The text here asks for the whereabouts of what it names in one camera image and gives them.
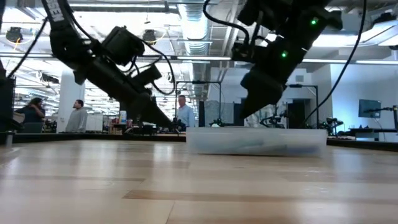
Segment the person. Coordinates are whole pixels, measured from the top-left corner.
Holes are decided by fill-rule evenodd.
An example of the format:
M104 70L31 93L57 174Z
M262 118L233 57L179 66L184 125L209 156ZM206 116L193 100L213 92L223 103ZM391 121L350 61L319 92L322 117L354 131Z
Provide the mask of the person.
M73 108L75 110L70 114L65 132L85 133L87 124L87 110L84 108L83 100L76 100Z
M45 118L45 110L42 107L43 100L41 98L33 98L29 104L21 109L16 110L16 113L24 114L25 119L23 123L40 123Z
M178 104L180 105L180 108L178 109L177 119L181 120L181 122L185 124L187 128L195 127L195 115L193 114L193 109L186 105L186 99L184 95L178 96Z

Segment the white shirt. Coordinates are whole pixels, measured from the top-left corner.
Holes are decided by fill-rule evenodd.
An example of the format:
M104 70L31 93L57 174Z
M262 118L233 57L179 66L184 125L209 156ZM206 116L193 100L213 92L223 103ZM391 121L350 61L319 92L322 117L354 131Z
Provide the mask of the white shirt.
M195 115L193 109L184 105L178 109L177 119L180 119L187 127L195 127Z

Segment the woman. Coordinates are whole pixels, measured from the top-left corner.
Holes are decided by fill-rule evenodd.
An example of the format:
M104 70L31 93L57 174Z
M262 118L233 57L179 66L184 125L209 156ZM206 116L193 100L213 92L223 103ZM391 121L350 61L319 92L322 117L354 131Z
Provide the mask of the woman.
M45 110L42 108L42 103L42 99L34 98L27 106L16 110L16 113L25 115L24 123L42 122L45 117Z

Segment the computer screen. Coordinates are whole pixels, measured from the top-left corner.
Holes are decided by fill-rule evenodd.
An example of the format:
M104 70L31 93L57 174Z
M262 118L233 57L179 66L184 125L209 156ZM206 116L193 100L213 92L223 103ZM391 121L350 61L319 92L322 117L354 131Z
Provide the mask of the computer screen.
M380 118L380 111L365 112L367 110L381 109L381 101L377 100L359 100L359 113L360 118Z

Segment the clear plastic container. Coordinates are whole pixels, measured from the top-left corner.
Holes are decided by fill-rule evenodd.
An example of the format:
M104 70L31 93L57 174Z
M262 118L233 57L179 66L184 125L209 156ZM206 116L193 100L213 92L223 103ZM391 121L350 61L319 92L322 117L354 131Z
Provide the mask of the clear plastic container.
M326 137L317 129L188 128L187 147L197 154L320 157Z

